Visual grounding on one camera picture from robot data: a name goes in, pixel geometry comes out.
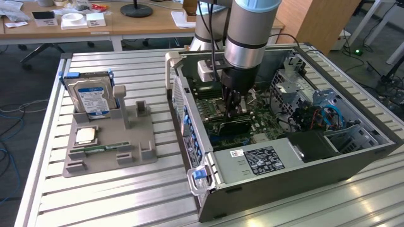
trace aluminum extrusion table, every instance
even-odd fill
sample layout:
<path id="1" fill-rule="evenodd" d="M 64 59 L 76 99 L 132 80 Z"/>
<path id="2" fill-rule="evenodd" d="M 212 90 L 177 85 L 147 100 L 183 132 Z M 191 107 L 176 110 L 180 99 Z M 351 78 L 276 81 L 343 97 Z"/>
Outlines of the aluminum extrusion table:
<path id="1" fill-rule="evenodd" d="M 384 224 L 389 227 L 404 224 L 403 147 L 344 182 L 199 223 L 167 104 L 164 54 L 168 51 L 173 50 L 79 53 L 60 60 L 57 75 L 112 69 L 116 84 L 127 86 L 127 105 L 136 100 L 145 100 L 151 105 L 159 160 L 91 175 L 61 176 L 73 106 L 56 77 L 16 226 L 368 227 Z M 404 138 L 403 121 L 321 54 L 309 55 Z M 319 88 L 328 87 L 313 70 L 308 70 L 307 77 Z"/>

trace hard drive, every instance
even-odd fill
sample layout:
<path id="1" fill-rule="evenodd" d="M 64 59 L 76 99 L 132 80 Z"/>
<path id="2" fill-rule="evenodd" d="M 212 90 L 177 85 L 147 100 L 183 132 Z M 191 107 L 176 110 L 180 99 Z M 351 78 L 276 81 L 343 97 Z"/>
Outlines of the hard drive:
<path id="1" fill-rule="evenodd" d="M 117 108 L 113 97 L 112 71 L 69 72 L 63 78 L 77 113 L 87 113 L 88 119 L 109 117 L 109 110 Z"/>

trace wooden desk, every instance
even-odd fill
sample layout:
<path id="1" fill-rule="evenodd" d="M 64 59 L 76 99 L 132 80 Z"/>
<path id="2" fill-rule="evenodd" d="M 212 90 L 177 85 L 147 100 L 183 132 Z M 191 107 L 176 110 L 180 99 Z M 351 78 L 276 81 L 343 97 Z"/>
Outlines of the wooden desk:
<path id="1" fill-rule="evenodd" d="M 60 16 L 57 16 L 59 26 L 37 27 L 33 20 L 28 25 L 8 28 L 4 23 L 9 23 L 7 17 L 0 19 L 0 45 L 1 44 L 41 44 L 41 43 L 63 43 L 81 41 L 112 41 L 113 50 L 121 51 L 120 41 L 124 39 L 143 38 L 171 38 L 171 37 L 192 37 L 195 29 L 180 29 L 176 27 L 171 17 L 171 9 L 152 6 L 153 14 L 145 18 L 131 18 L 120 13 L 120 7 L 128 2 L 103 2 L 109 6 L 112 15 L 105 16 L 107 26 L 92 27 L 85 29 L 61 30 Z M 173 2 L 160 2 L 171 8 L 180 8 L 181 5 Z M 32 18 L 31 12 L 49 11 L 61 7 L 40 7 L 36 2 L 24 2 L 23 12 Z M 284 24 L 275 20 L 272 33 L 276 34 L 284 28 Z"/>

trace gray floor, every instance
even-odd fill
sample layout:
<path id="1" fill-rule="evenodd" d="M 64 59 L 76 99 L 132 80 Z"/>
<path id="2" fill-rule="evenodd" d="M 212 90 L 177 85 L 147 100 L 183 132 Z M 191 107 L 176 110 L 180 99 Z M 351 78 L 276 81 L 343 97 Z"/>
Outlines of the gray floor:
<path id="1" fill-rule="evenodd" d="M 353 32 L 363 14 L 359 17 L 353 17 L 347 26 L 348 32 Z M 357 41 L 353 43 L 352 49 L 361 46 L 361 39 L 367 35 L 369 29 L 375 25 L 376 21 L 371 21 L 365 30 L 363 31 Z M 364 55 L 360 57 L 364 61 L 372 62 L 373 66 L 380 69 L 381 72 L 389 70 L 391 66 L 385 64 L 385 60 L 393 53 L 400 43 L 404 40 L 404 33 L 385 27 L 381 35 L 377 37 L 372 48 L 373 53 L 364 51 Z M 171 39 L 171 47 L 175 47 L 173 40 Z M 189 44 L 191 39 L 180 39 L 180 44 Z M 141 40 L 131 43 L 125 50 L 145 49 L 141 44 Z M 61 48 L 67 52 L 103 52 L 112 51 L 111 42 L 95 42 L 95 48 L 89 48 L 83 43 L 61 44 Z M 28 45 L 28 50 L 32 50 L 37 45 Z M 149 41 L 149 47 L 147 49 L 168 48 L 167 39 L 153 39 Z M 59 52 L 55 49 L 45 50 L 29 63 L 33 66 L 33 70 L 27 72 L 20 68 L 19 60 L 28 54 L 25 51 L 20 51 L 16 45 L 11 45 L 7 52 L 0 55 L 0 106 L 13 103 L 27 103 L 33 100 L 45 99 L 51 93 L 52 82 L 55 79 L 55 72 L 59 63 Z M 329 54 L 331 60 L 341 69 L 360 64 L 356 59 L 348 58 L 340 52 L 332 52 Z M 404 66 L 400 68 L 399 74 L 403 75 Z M 379 76 L 375 72 L 368 72 L 367 67 L 359 67 L 349 71 L 349 75 L 361 83 L 375 86 L 379 80 Z M 35 105 L 35 108 L 41 108 L 45 104 Z M 21 113 L 9 114 L 9 116 L 19 116 Z M 41 128 L 41 122 L 44 118 L 44 112 L 28 113 L 24 117 L 24 129 L 21 132 L 8 141 L 5 141 L 9 151 L 12 152 L 21 175 L 21 188 L 13 195 L 12 201 L 0 205 L 0 226 L 8 227 L 13 225 L 16 212 L 19 209 L 20 200 L 23 195 L 23 188 L 28 177 L 28 171 L 36 147 L 36 140 Z M 0 132 L 4 131 L 9 125 L 13 124 L 13 120 L 0 118 Z M 4 168 L 4 162 L 0 163 L 0 170 Z M 16 187 L 16 175 L 9 168 L 7 174 L 0 178 L 0 198 L 8 196 Z"/>

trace robotic arm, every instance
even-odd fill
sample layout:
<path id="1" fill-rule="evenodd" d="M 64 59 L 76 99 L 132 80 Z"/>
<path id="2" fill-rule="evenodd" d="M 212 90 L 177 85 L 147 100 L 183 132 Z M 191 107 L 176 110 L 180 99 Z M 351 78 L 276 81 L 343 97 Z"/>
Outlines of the robotic arm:
<path id="1" fill-rule="evenodd" d="M 200 1 L 213 4 L 225 3 L 227 6 L 229 3 L 229 1 L 224 0 Z M 219 63 L 216 61 L 215 66 L 209 65 L 209 60 L 199 62 L 199 74 L 201 78 L 205 78 L 207 72 L 213 73 L 212 78 L 220 77 L 227 117 L 241 113 L 240 102 L 255 83 L 280 3 L 281 0 L 233 0 L 227 31 L 224 62 Z M 223 22 L 213 21 L 213 19 L 223 18 L 219 16 L 219 13 L 223 14 L 225 9 L 220 8 L 219 10 L 217 7 L 216 9 L 212 24 L 220 25 Z M 201 17 L 207 18 L 205 15 L 199 14 L 197 25 L 200 24 Z M 216 37 L 220 29 L 224 29 L 224 26 L 219 26 L 216 29 L 212 27 Z M 203 33 L 201 31 L 209 32 L 205 26 L 197 26 L 196 38 L 201 37 L 199 35 Z"/>

